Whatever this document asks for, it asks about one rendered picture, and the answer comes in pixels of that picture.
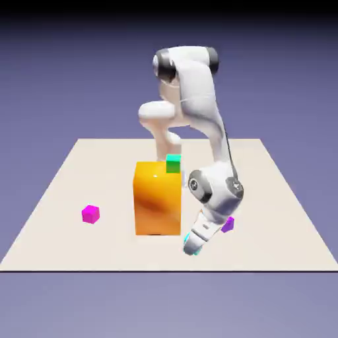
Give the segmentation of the small green cube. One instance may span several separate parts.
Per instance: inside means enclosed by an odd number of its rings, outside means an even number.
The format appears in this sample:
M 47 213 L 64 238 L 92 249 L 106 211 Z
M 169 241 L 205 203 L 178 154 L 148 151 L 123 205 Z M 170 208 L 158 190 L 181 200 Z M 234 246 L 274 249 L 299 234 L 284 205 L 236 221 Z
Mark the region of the small green cube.
M 167 154 L 166 155 L 166 172 L 168 174 L 178 174 L 181 172 L 181 155 Z

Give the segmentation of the small magenta cube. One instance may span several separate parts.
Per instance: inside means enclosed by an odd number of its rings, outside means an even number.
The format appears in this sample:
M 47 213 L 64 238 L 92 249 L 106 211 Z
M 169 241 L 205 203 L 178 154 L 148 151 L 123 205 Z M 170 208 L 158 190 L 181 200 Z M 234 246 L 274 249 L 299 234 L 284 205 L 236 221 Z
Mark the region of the small magenta cube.
M 94 224 L 100 218 L 100 209 L 94 205 L 87 205 L 81 214 L 83 222 Z

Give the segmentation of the large orange box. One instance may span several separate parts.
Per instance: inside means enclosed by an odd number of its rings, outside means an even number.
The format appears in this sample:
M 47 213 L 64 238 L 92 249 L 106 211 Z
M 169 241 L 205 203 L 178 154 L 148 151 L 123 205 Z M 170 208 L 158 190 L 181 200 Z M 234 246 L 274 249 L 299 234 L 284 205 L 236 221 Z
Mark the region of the large orange box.
M 166 162 L 138 162 L 133 177 L 135 233 L 179 236 L 182 217 L 182 172 Z

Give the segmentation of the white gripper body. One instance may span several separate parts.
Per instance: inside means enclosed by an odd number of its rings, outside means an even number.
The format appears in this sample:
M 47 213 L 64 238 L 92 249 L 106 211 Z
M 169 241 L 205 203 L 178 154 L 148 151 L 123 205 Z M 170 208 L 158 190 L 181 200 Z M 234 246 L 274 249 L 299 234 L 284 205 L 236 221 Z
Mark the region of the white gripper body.
M 184 238 L 183 251 L 187 255 L 197 255 L 210 239 L 211 231 L 191 229 Z

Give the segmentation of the small cyan cube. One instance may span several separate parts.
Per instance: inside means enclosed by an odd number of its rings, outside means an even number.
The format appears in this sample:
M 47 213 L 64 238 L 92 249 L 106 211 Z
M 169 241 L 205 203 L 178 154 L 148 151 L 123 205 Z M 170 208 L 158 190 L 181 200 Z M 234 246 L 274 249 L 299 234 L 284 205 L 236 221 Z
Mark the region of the small cyan cube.
M 187 255 L 197 255 L 205 243 L 196 233 L 189 232 L 184 238 L 183 251 Z

